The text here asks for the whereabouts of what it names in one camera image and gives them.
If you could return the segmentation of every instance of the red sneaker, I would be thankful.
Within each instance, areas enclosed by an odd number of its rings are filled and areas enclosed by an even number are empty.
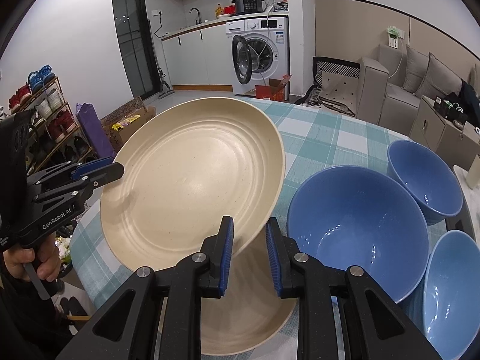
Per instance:
[[[8,100],[8,109],[12,115],[20,109],[20,99],[16,93]]]
[[[65,138],[65,134],[60,128],[58,119],[52,120],[47,127],[47,130],[49,131],[50,137],[55,141],[55,143],[60,143],[62,139]]]
[[[74,119],[70,115],[70,112],[64,109],[57,114],[57,120],[59,125],[61,125],[67,133],[71,132],[75,127],[77,127]]]
[[[21,105],[25,104],[28,100],[32,98],[32,92],[30,91],[30,87],[27,83],[25,83],[25,85],[18,89],[17,95],[20,99]]]

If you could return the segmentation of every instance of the sofa armrest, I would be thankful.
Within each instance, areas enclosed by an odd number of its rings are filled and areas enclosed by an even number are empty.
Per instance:
[[[380,62],[362,57],[357,86],[357,119],[378,124],[387,81],[388,70]]]

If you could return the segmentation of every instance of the human hand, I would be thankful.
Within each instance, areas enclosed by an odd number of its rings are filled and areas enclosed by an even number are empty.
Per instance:
[[[50,234],[40,245],[37,257],[41,264],[37,275],[41,280],[54,281],[60,272],[59,249],[55,245],[55,233]],[[24,263],[31,263],[35,259],[33,249],[23,249],[20,245],[12,246],[3,252],[3,261],[8,272],[15,278],[30,281],[30,277],[23,268]]]

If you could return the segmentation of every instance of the bolt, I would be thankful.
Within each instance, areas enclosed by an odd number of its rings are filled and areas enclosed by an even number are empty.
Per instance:
[[[142,266],[137,269],[137,276],[139,278],[146,278],[152,270],[147,266]]]
[[[363,275],[363,269],[362,267],[354,265],[350,268],[350,273],[354,276],[360,277]]]
[[[299,263],[304,263],[306,261],[308,261],[308,254],[307,253],[297,253],[295,254],[295,256],[293,256],[293,258],[298,261]]]
[[[198,253],[195,253],[191,256],[191,259],[195,261],[196,263],[201,263],[207,259],[207,255],[205,253],[202,253],[201,251]]]

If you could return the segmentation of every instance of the checkered tablecloth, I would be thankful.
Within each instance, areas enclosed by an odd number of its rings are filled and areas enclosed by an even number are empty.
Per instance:
[[[286,157],[285,181],[272,216],[277,217],[284,234],[290,201],[309,176],[335,165],[359,165],[385,174],[388,145],[397,139],[408,139],[385,128],[318,108],[269,100],[244,100],[263,110],[282,136]],[[74,268],[96,307],[100,307],[131,274],[109,249],[99,210],[100,201],[97,201],[83,216],[70,244]],[[445,221],[428,228],[430,250],[445,232]],[[339,356],[343,359],[336,306],[334,315]],[[202,356],[202,359],[293,360],[297,358],[297,337],[298,308],[280,332],[258,348],[235,356]]]

